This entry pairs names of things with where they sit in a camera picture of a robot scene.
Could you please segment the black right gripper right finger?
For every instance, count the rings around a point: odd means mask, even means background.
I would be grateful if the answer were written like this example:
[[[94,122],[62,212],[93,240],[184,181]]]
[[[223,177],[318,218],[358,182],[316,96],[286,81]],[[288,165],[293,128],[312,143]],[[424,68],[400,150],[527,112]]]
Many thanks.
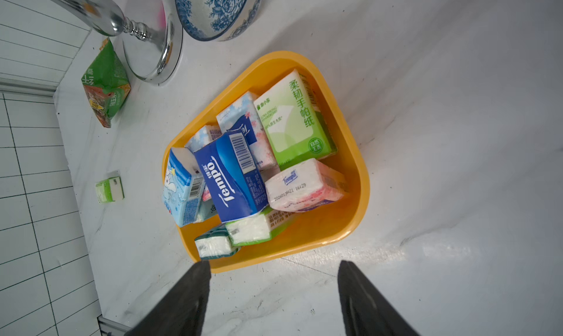
[[[417,334],[355,263],[340,263],[337,282],[347,335]]]

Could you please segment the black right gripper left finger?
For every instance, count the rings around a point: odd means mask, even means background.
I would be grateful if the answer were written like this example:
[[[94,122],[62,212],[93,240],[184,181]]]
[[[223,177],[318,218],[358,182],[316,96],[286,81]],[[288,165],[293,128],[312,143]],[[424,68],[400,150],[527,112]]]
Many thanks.
[[[195,263],[126,335],[201,335],[210,281],[209,262]]]

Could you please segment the teal cartoon tissue pack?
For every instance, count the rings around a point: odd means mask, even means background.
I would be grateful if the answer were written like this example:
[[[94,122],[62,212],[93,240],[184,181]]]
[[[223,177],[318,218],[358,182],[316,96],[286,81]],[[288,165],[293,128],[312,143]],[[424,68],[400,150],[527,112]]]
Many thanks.
[[[234,246],[225,224],[220,224],[194,240],[201,260],[214,260],[233,256],[240,251]]]

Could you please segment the lime green tissue pack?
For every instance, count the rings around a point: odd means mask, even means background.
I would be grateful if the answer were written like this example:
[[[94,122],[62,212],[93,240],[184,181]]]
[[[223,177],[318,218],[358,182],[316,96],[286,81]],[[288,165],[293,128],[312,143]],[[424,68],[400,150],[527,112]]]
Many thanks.
[[[266,207],[259,214],[227,222],[225,227],[234,246],[251,246],[269,242],[290,226],[298,213]]]

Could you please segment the light blue cartoon tissue pack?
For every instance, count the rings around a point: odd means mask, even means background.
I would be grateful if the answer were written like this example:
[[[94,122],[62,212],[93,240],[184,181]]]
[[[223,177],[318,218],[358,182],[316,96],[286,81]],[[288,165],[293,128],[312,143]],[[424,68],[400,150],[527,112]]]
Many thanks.
[[[163,203],[178,227],[195,223],[205,180],[193,153],[171,148],[164,177]]]

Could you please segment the small pink white tissue pack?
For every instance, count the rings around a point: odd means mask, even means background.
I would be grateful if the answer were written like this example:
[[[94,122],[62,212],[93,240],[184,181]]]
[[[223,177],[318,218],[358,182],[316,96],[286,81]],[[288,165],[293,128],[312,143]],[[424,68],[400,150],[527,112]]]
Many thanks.
[[[337,202],[349,193],[345,176],[314,158],[276,174],[265,188],[272,209],[296,213]]]

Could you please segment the large green tissue pack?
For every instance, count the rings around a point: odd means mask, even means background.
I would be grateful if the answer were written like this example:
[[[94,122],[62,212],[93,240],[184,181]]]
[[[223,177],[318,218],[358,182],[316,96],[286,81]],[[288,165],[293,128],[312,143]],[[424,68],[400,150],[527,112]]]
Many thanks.
[[[120,176],[107,178],[96,183],[95,193],[100,204],[117,202],[125,198]]]

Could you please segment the dark blue Tempo tissue pack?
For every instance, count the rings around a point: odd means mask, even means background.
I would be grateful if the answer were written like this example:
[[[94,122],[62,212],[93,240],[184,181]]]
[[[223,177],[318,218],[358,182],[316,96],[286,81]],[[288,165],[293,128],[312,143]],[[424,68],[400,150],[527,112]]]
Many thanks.
[[[252,217],[268,206],[264,181],[242,130],[225,132],[194,155],[222,223]]]

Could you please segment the white blue tissue pack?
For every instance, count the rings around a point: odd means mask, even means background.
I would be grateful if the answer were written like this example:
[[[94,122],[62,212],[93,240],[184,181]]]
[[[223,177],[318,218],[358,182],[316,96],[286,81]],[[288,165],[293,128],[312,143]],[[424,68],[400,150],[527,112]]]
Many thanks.
[[[185,144],[185,148],[189,149],[192,153],[197,152],[205,147],[215,139],[222,135],[221,129],[217,125],[205,125],[193,135]]]

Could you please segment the pink blue tissue pack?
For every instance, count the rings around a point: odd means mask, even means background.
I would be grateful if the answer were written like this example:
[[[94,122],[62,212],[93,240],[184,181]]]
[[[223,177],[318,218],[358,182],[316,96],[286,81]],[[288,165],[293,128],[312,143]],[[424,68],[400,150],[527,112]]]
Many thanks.
[[[242,130],[257,168],[264,171],[276,167],[277,161],[254,105],[257,98],[246,92],[218,113],[216,120],[222,132]]]

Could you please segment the yellow plastic storage box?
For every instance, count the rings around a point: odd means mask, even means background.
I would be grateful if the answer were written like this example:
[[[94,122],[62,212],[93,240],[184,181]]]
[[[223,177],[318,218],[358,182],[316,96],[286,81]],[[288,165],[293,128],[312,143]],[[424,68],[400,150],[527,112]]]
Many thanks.
[[[345,176],[350,192],[333,204],[302,214],[281,236],[270,242],[245,247],[231,257],[212,260],[211,271],[214,274],[262,264],[339,242],[359,226],[366,214],[370,185],[369,173],[362,153],[322,73],[313,62],[296,52],[275,51],[253,62],[167,147],[179,148],[185,145],[196,130],[210,123],[217,113],[243,92],[248,90],[265,92],[293,69],[309,79],[328,130],[338,148],[337,154],[324,160],[324,164]]]

